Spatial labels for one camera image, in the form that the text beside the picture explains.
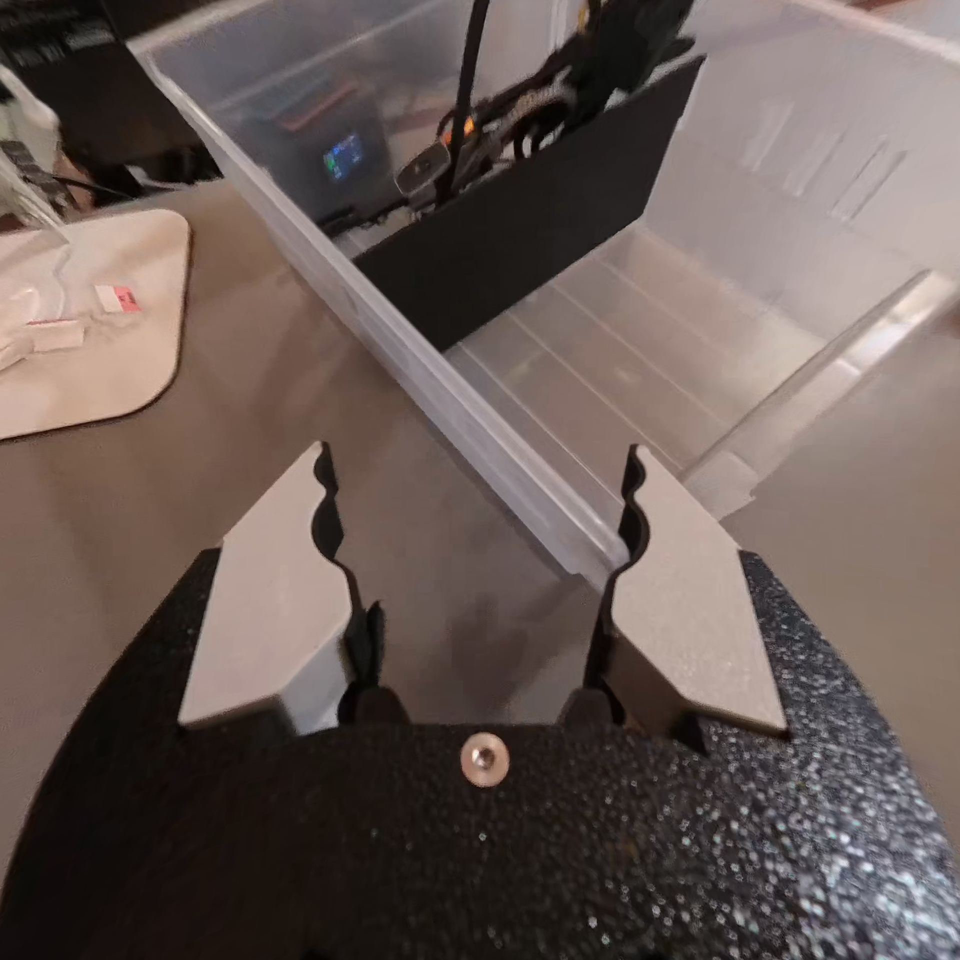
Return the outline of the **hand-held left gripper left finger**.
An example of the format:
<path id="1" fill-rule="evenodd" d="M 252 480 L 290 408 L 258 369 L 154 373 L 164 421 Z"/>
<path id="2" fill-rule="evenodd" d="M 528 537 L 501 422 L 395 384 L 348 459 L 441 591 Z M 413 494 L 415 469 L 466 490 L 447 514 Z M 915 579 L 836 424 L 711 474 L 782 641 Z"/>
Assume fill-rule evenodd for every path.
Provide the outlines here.
<path id="1" fill-rule="evenodd" d="M 408 725 L 382 684 L 386 614 L 338 558 L 344 528 L 330 445 L 312 443 L 224 536 L 178 725 L 255 714 L 298 736 Z"/>

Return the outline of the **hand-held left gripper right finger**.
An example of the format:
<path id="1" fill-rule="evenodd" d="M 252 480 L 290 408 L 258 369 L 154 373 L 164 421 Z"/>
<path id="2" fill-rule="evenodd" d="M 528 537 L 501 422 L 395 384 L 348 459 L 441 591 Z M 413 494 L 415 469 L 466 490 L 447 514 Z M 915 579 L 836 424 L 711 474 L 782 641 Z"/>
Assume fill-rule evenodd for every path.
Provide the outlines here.
<path id="1" fill-rule="evenodd" d="M 630 447 L 617 535 L 582 689 L 617 726 L 701 740 L 699 722 L 789 739 L 735 541 L 645 446 Z"/>

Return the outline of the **white cutting board mat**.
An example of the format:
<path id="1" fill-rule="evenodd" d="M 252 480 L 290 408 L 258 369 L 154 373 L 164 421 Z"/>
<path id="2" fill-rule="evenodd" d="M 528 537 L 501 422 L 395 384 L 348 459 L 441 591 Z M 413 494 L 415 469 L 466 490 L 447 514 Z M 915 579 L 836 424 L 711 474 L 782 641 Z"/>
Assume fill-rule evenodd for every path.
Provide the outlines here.
<path id="1" fill-rule="evenodd" d="M 133 414 L 179 365 L 191 228 L 170 209 L 142 209 L 55 229 L 2 234 L 1 439 Z M 95 284 L 130 288 L 143 312 L 99 312 Z M 24 325 L 72 318 L 83 346 L 32 351 Z"/>

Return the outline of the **clear plastic bin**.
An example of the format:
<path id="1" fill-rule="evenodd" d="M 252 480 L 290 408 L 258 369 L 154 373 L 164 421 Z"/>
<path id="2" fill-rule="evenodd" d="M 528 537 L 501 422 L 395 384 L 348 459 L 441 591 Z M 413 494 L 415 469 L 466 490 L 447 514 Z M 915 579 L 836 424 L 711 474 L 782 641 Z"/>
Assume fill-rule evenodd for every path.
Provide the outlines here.
<path id="1" fill-rule="evenodd" d="M 958 7 L 684 2 L 705 63 L 645 212 L 445 351 L 378 336 L 354 261 L 434 213 L 401 169 L 454 107 L 472 2 L 219 2 L 127 46 L 294 270 L 570 571 L 622 562 L 628 450 L 716 519 L 958 301 Z M 393 190 L 308 218 L 223 115 L 278 81 L 372 89 Z"/>

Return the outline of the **small white block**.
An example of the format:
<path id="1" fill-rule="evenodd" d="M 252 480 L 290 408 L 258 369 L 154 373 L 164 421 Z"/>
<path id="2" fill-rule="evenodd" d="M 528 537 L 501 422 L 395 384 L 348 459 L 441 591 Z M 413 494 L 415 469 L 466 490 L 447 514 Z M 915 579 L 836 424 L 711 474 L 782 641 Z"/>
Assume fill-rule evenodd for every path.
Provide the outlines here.
<path id="1" fill-rule="evenodd" d="M 23 332 L 36 354 L 78 350 L 86 339 L 86 326 L 77 318 L 33 320 L 24 324 Z"/>

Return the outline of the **black bin divider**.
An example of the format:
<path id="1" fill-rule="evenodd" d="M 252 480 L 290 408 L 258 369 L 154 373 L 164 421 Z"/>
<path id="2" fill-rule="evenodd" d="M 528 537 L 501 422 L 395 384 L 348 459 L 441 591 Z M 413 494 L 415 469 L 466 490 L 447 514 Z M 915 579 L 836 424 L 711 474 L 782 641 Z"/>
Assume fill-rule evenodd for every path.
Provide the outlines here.
<path id="1" fill-rule="evenodd" d="M 706 57 L 695 55 L 533 158 L 464 191 L 354 264 L 379 337 L 444 352 L 636 222 Z"/>

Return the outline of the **black power bank with display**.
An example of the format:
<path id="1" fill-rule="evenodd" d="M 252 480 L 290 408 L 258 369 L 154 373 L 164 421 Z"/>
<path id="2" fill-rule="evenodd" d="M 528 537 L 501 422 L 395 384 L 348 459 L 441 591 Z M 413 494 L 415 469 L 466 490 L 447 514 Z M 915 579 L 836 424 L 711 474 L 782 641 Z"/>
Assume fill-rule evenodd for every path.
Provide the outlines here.
<path id="1" fill-rule="evenodd" d="M 374 91 L 340 73 L 287 78 L 226 109 L 223 126 L 317 225 L 389 199 L 393 164 Z"/>

